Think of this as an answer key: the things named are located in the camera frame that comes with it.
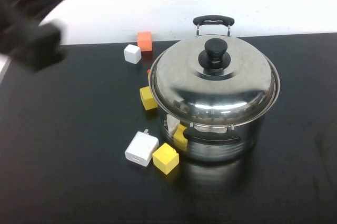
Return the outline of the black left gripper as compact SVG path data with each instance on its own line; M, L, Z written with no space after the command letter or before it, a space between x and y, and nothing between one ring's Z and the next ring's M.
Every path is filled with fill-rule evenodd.
M53 23L26 26L19 30L10 57L33 71L39 71L65 58L61 38L61 29Z

